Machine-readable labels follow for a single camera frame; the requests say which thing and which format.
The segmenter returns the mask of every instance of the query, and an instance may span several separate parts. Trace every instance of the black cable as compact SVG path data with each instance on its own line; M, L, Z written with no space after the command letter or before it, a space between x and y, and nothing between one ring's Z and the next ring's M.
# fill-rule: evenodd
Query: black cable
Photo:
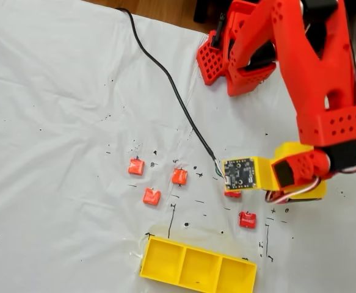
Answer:
M139 40L139 37L137 35L137 32L136 32L136 26L134 25L134 20L133 20L133 16L132 14L130 13L130 11L126 8L116 8L117 10L121 10L121 11L124 11L126 12L129 17L130 17L130 22L131 22L131 27L133 29L133 34L134 34L134 37L136 38L136 41L137 43L139 44L140 46L140 49L144 52L145 55L148 56L149 59L151 59L158 67L160 67L160 69L165 73L165 75L167 75L170 83L171 83L171 86L172 86L172 89L173 91L175 92L175 95L176 97L178 98L178 101L180 103L180 106L182 107L182 110L184 112L184 114L186 115L187 119L189 120L189 123L192 127L192 129L194 130L195 134L198 136L198 138L200 139L201 143L203 144L203 146L205 147L206 151L208 152L208 154L211 156L212 160L216 160L216 157L214 156L214 153L212 151L212 149L210 148L210 146L206 143L205 139L202 137L200 131L198 130L198 128L196 127L194 121L192 121L191 119L191 116L189 114L189 112L187 111L186 109L186 106L184 105L183 101L182 101L182 98L180 97L179 95L179 92L178 92L178 89L176 88L176 85L171 77L171 74L168 72L168 70L165 69L165 67L163 65L160 64L159 61L157 61L151 54L148 53L148 51L142 46L140 40Z

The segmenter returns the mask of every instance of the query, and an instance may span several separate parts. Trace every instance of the yellow container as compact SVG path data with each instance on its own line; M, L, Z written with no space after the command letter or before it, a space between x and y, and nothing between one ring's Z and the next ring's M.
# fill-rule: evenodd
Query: yellow container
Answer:
M151 236L140 276L208 293L251 293L256 264Z

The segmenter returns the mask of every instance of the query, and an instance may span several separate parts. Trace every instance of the red cube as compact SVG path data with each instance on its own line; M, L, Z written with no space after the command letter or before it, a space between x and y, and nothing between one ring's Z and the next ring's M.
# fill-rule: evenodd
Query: red cube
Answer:
M241 191L224 191L226 197L241 197Z
M130 166L128 172L130 174L142 175L144 165L145 165L144 161L138 159L130 159Z
M153 204L154 206L156 206L159 203L160 195L160 191L145 188L145 194L143 196L142 201L144 203Z
M251 214L249 212L240 212L239 225L241 227L246 227L254 229L256 227L256 214Z
M185 185L187 181L187 171L183 169L173 169L172 183Z

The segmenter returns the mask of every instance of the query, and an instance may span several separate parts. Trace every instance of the table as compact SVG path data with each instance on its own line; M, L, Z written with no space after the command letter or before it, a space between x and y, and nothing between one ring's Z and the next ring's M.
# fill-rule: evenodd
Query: table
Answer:
M219 159L270 157L298 138L278 70L229 98L225 80L203 84L195 53L206 35L135 22ZM127 173L136 156L140 178ZM170 182L174 167L189 172L186 186ZM161 191L157 206L142 203L146 187ZM127 15L0 0L0 292L187 292L138 276L146 234L167 237L172 204L170 238L257 263L255 292L356 292L356 174L312 203L222 191ZM257 229L238 226L240 211L257 214Z

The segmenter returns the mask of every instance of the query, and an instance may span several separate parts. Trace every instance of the circuit board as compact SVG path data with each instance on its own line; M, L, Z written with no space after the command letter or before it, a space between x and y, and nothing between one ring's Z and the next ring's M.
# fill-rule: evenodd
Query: circuit board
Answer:
M224 161L225 187L227 190L254 188L256 186L255 164L253 159Z

